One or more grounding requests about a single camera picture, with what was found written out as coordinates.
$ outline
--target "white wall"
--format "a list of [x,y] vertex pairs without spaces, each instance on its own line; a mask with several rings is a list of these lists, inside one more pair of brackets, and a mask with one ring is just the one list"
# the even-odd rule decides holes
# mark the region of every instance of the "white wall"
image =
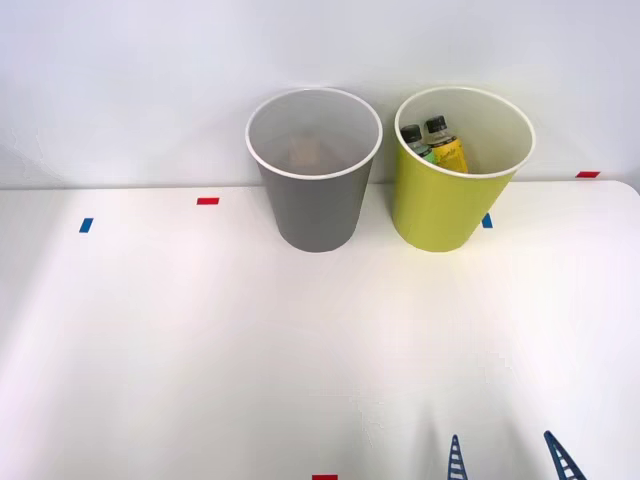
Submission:
[[[390,124],[427,86],[522,107],[521,178],[640,186],[640,7],[627,0],[3,0],[0,188],[259,182],[251,110],[329,85]],[[378,158],[372,180],[392,175]]]

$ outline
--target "red tape marker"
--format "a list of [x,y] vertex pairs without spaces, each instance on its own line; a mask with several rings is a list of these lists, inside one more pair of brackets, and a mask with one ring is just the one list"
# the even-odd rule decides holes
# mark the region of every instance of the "red tape marker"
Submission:
[[200,197],[198,198],[198,205],[217,205],[220,203],[220,199],[218,197]]
[[576,178],[596,178],[600,172],[579,172]]

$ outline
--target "black bottle cap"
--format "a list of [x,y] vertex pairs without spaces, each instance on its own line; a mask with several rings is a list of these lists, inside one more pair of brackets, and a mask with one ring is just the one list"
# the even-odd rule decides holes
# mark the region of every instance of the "black bottle cap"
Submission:
[[445,122],[442,115],[438,115],[424,122],[424,126],[429,133],[436,133],[440,130],[446,130],[447,122]]
[[418,125],[407,125],[400,129],[402,139],[407,143],[419,142],[422,140],[422,133],[420,133],[420,127]]

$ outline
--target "white table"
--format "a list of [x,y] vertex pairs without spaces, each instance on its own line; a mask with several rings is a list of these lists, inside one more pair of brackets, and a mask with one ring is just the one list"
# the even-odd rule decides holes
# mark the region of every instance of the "white table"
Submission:
[[0,192],[0,478],[444,479],[457,433],[473,479],[554,480],[546,429],[637,477],[636,192],[512,184],[449,254],[388,193],[307,254],[261,188]]

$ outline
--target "cup rim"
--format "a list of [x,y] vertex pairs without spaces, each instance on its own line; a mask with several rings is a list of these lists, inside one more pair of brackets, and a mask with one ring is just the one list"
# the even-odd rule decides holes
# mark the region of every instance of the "cup rim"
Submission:
[[[276,168],[273,165],[271,165],[268,162],[266,162],[265,160],[263,160],[262,158],[260,158],[260,155],[258,155],[256,153],[256,151],[254,150],[253,146],[251,145],[251,139],[249,137],[249,131],[251,130],[251,126],[252,126],[253,121],[255,120],[256,116],[264,108],[266,108],[270,103],[275,102],[276,100],[279,100],[279,99],[281,99],[283,97],[286,97],[288,95],[293,95],[293,94],[296,94],[296,93],[308,92],[308,91],[331,92],[331,93],[344,95],[345,97],[349,97],[352,100],[356,100],[357,102],[362,104],[367,110],[369,110],[369,112],[373,115],[373,118],[375,119],[376,125],[378,127],[378,139],[376,140],[376,144],[374,145],[374,147],[371,150],[371,152],[369,152],[369,154],[366,157],[364,157],[364,159],[362,159],[361,161],[359,161],[355,165],[350,166],[349,168],[345,168],[344,170],[339,170],[337,172],[327,173],[327,174],[324,174],[324,175],[300,175],[300,174],[297,174],[297,173],[291,173],[291,172],[287,172],[285,170],[281,170],[279,168]],[[373,107],[371,105],[369,105],[363,99],[361,99],[360,97],[358,97],[358,96],[356,96],[356,95],[354,95],[352,93],[345,92],[344,90],[338,90],[337,88],[329,88],[329,87],[297,88],[295,90],[288,90],[288,91],[286,91],[284,93],[276,95],[275,97],[269,98],[267,101],[263,102],[258,108],[256,108],[256,110],[251,114],[251,117],[249,117],[249,121],[247,122],[247,126],[246,126],[245,132],[244,132],[244,138],[245,138],[245,142],[247,144],[247,148],[249,149],[249,152],[251,153],[251,156],[260,165],[262,165],[263,167],[265,167],[268,170],[271,170],[274,173],[277,173],[278,175],[282,175],[284,177],[289,177],[289,178],[295,178],[295,179],[298,179],[298,180],[327,180],[327,179],[330,179],[330,178],[341,177],[341,176],[347,175],[347,174],[349,174],[349,173],[351,173],[351,172],[353,172],[355,170],[358,170],[363,165],[366,165],[367,162],[369,162],[373,158],[373,156],[378,152],[378,150],[380,149],[380,145],[382,145],[382,137],[383,137],[382,121],[380,120],[380,116],[378,115],[378,113],[373,109]]]
[[[402,114],[402,112],[405,109],[405,107],[407,105],[409,105],[416,98],[421,97],[422,95],[426,95],[427,93],[437,92],[437,91],[440,91],[440,90],[467,90],[467,91],[479,93],[481,95],[486,95],[486,96],[491,97],[491,98],[493,98],[495,100],[498,100],[499,102],[504,103],[506,106],[508,106],[509,108],[514,110],[520,116],[520,118],[522,118],[522,120],[524,120],[524,122],[527,124],[527,127],[529,127],[529,132],[531,133],[531,147],[529,148],[529,152],[524,157],[524,159],[522,159],[520,162],[515,164],[513,167],[510,167],[507,170],[502,170],[500,172],[478,173],[478,174],[476,174],[476,173],[461,173],[461,172],[455,172],[453,170],[447,170],[446,168],[442,168],[442,167],[439,167],[439,166],[434,165],[432,163],[429,163],[426,160],[424,160],[423,158],[421,158],[418,154],[416,154],[413,150],[411,150],[409,148],[409,146],[407,145],[407,143],[402,138],[402,135],[400,134],[400,115]],[[407,98],[402,103],[402,105],[400,105],[400,108],[398,108],[398,111],[396,112],[396,118],[395,118],[395,121],[394,121],[394,130],[395,130],[395,133],[396,133],[396,138],[400,142],[400,145],[402,145],[402,148],[404,148],[404,150],[407,153],[409,153],[409,155],[411,155],[414,159],[416,159],[417,161],[419,161],[423,165],[426,165],[427,167],[429,167],[429,168],[431,168],[433,170],[436,170],[436,171],[438,171],[440,173],[444,173],[446,175],[451,175],[451,176],[460,177],[460,178],[469,178],[469,179],[497,178],[497,177],[503,177],[505,175],[509,175],[511,173],[515,173],[525,163],[527,163],[529,158],[531,158],[531,154],[533,153],[533,151],[534,151],[534,149],[536,147],[536,132],[535,132],[535,130],[533,128],[533,125],[531,124],[531,121],[525,115],[525,113],[522,110],[520,110],[520,108],[518,108],[516,105],[511,103],[509,100],[506,100],[506,99],[502,98],[501,96],[496,95],[495,93],[491,93],[491,92],[488,92],[486,90],[482,90],[480,88],[467,87],[467,86],[462,86],[462,85],[432,87],[432,88],[427,88],[426,90],[422,90],[422,91],[420,91],[418,93],[415,93],[415,94],[411,95],[409,98]]]

